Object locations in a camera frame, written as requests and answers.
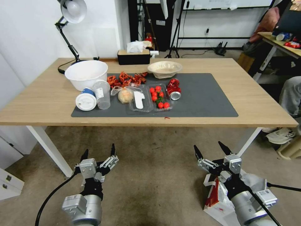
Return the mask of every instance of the shoe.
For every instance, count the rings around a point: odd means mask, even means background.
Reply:
[[[269,142],[274,144],[285,144],[292,140],[295,136],[296,133],[288,128],[282,128],[266,135]]]
[[[271,133],[271,132],[274,132],[277,129],[278,129],[278,127],[274,127],[274,128],[267,128],[267,127],[265,127],[265,128],[262,128],[261,131],[265,132],[265,133]]]

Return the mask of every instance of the white paper bowl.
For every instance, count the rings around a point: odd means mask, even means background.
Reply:
[[[81,61],[71,65],[65,71],[65,76],[79,91],[92,88],[96,80],[107,80],[108,65],[102,61]]]
[[[172,61],[159,61],[149,65],[147,69],[156,78],[171,78],[182,70],[182,65]]]

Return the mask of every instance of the wooden stool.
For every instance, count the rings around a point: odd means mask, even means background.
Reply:
[[[282,145],[277,153],[284,159],[295,159],[301,156],[301,136],[296,136],[293,140]]]
[[[255,58],[247,56],[243,52],[240,54],[237,63],[246,71],[248,72],[254,62]]]

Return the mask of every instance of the robotic arm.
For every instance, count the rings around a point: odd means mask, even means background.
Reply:
[[[219,145],[226,155],[224,159],[213,161],[204,159],[196,145],[194,145],[195,156],[203,170],[217,176],[225,185],[228,190],[227,196],[235,207],[241,226],[281,226],[268,210],[268,207],[277,202],[277,198],[269,189],[253,192],[242,181],[241,158],[233,154],[223,143],[219,142]],[[269,215],[273,221],[262,219],[266,215]]]
[[[79,173],[83,176],[82,186],[84,186],[84,190],[80,194],[67,196],[64,199],[62,209],[70,215],[73,225],[98,226],[102,218],[102,183],[105,175],[115,167],[118,161],[114,144],[112,144],[110,157],[103,162],[88,159],[88,150],[86,150],[81,157],[80,163],[76,164],[73,175],[54,189],[45,199],[37,214],[35,226],[39,225],[42,211],[51,196]]]

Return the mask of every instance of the drawer handle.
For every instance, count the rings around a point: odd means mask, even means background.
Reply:
[[[12,177],[10,175],[7,175],[6,180],[10,181]]]

